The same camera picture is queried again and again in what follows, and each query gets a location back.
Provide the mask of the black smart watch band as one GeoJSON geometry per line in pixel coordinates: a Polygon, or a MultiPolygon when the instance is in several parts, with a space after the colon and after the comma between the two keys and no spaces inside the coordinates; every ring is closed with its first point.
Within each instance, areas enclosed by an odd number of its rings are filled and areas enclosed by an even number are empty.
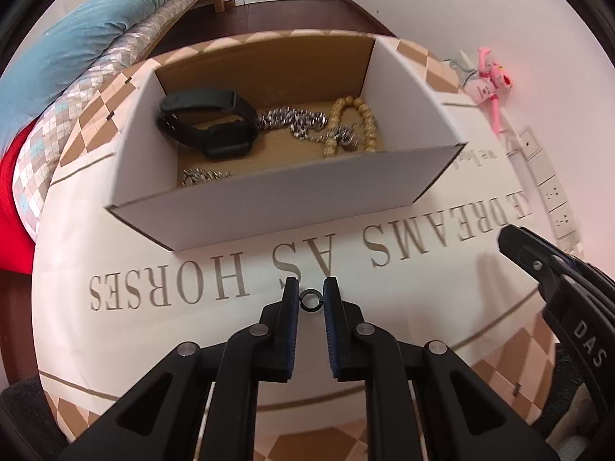
{"type": "Polygon", "coordinates": [[[161,100],[161,132],[212,161],[247,155],[259,135],[255,108],[235,90],[194,88],[161,100]]]}

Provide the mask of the white power strip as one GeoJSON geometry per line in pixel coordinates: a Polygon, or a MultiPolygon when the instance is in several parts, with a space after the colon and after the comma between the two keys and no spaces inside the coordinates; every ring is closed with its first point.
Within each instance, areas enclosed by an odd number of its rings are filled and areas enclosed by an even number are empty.
{"type": "Polygon", "coordinates": [[[540,232],[564,252],[584,257],[584,246],[564,186],[545,148],[529,125],[518,135],[521,175],[527,181],[530,204],[539,209],[540,232]]]}

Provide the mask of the printed checkered tablecloth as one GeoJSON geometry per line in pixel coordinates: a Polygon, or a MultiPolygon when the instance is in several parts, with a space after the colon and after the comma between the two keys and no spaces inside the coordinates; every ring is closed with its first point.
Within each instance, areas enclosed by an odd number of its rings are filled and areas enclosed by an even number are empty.
{"type": "Polygon", "coordinates": [[[530,202],[451,67],[398,38],[402,55],[469,146],[415,204],[178,255],[103,209],[127,119],[149,75],[243,45],[295,44],[300,31],[220,38],[107,74],[79,110],[38,228],[32,323],[45,399],[69,440],[183,340],[210,345],[255,320],[294,277],[337,278],[347,298],[405,342],[441,338],[528,423],[545,408],[555,338],[529,276],[497,249],[530,202]]]}

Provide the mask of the pink panther plush toy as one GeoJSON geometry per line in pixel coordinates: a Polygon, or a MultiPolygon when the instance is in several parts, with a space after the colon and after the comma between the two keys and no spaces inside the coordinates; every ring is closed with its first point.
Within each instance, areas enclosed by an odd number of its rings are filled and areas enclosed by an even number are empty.
{"type": "Polygon", "coordinates": [[[479,47],[479,63],[473,76],[465,81],[464,90],[477,104],[491,106],[491,128],[495,135],[501,133],[500,97],[513,86],[510,73],[500,63],[490,60],[491,49],[479,47]]]}

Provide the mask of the white cardboard box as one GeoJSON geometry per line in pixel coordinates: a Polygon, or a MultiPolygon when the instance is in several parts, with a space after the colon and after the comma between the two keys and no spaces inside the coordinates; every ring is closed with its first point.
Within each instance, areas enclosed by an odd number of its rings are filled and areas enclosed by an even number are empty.
{"type": "Polygon", "coordinates": [[[409,205],[442,175],[467,139],[434,91],[385,36],[297,31],[228,40],[165,63],[145,79],[119,142],[107,210],[170,251],[315,225],[409,205]],[[215,163],[221,180],[184,186],[205,165],[158,129],[164,100],[198,88],[233,90],[260,111],[328,110],[364,100],[376,149],[325,157],[286,129],[263,133],[251,151],[215,163]]]}

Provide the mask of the dark fluffy stool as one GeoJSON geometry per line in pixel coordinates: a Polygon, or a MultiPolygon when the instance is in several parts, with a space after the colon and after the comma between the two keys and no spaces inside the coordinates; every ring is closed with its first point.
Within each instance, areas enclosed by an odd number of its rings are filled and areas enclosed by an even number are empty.
{"type": "Polygon", "coordinates": [[[1,392],[1,460],[57,460],[68,445],[38,377],[1,392]]]}

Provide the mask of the red bed sheet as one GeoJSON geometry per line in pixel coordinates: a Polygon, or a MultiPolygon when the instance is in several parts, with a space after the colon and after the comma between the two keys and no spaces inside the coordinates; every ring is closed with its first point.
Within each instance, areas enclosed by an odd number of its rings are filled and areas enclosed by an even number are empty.
{"type": "Polygon", "coordinates": [[[34,241],[26,232],[13,198],[13,173],[19,152],[35,122],[24,127],[1,158],[0,173],[0,269],[31,275],[34,241]]]}

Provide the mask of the checkered mattress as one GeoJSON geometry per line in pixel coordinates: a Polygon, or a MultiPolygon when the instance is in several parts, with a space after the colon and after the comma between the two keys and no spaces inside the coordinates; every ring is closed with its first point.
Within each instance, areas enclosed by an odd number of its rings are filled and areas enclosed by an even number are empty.
{"type": "Polygon", "coordinates": [[[171,0],[125,32],[35,120],[13,173],[13,198],[26,232],[35,242],[45,198],[71,132],[103,83],[143,58],[198,0],[171,0]]]}

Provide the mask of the light blue quilt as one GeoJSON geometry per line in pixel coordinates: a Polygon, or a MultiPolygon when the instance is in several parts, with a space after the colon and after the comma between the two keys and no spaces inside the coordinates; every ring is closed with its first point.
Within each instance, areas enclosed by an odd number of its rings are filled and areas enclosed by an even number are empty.
{"type": "Polygon", "coordinates": [[[89,0],[48,28],[1,76],[1,151],[116,38],[171,0],[89,0]]]}

